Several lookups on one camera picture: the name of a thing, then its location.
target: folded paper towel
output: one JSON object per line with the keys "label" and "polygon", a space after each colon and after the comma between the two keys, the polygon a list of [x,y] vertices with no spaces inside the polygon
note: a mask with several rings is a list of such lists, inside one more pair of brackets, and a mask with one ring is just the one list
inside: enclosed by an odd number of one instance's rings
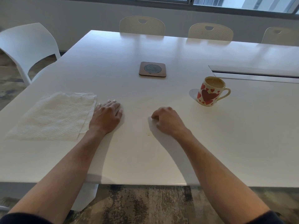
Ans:
{"label": "folded paper towel", "polygon": [[88,130],[97,96],[57,92],[43,97],[25,113],[5,139],[76,140]]}

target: mug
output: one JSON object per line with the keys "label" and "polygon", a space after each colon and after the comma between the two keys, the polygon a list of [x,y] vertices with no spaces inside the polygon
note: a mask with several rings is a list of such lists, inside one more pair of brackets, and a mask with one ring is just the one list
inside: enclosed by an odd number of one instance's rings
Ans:
{"label": "mug", "polygon": [[[224,90],[228,90],[228,93],[219,97]],[[209,76],[204,79],[196,100],[203,106],[211,107],[217,101],[230,95],[230,93],[231,90],[226,88],[226,84],[222,79]]]}

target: forearm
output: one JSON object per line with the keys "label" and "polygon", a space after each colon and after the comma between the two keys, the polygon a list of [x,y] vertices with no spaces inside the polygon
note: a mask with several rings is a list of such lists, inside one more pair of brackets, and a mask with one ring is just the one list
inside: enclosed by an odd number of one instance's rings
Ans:
{"label": "forearm", "polygon": [[269,210],[189,130],[175,139],[188,156],[208,200],[225,223],[247,223]]}
{"label": "forearm", "polygon": [[87,132],[82,140],[10,211],[41,216],[54,224],[64,221],[86,178],[103,134]]}

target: hand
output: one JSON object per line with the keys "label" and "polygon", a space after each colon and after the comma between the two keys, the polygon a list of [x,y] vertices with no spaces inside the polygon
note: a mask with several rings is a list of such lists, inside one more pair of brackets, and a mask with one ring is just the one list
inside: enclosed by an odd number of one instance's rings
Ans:
{"label": "hand", "polygon": [[103,105],[97,105],[89,123],[89,131],[102,133],[103,135],[113,131],[119,124],[123,115],[122,109],[119,109],[118,112],[114,114],[115,110],[120,105],[121,104],[117,103],[116,100],[109,100]]}
{"label": "hand", "polygon": [[176,138],[188,131],[177,112],[171,107],[161,107],[154,111],[152,119],[159,120],[157,128],[173,138]]}

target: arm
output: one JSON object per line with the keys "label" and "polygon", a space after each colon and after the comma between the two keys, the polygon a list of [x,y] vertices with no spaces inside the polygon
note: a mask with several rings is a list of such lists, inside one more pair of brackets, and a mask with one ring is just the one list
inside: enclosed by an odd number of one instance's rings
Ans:
{"label": "arm", "polygon": [[92,158],[103,137],[120,122],[116,101],[99,104],[82,140],[40,180],[9,213],[22,212],[63,223],[85,181]]}
{"label": "arm", "polygon": [[269,211],[266,204],[188,130],[170,107],[156,110],[157,128],[172,136],[189,158],[212,207],[225,223],[242,224]]}

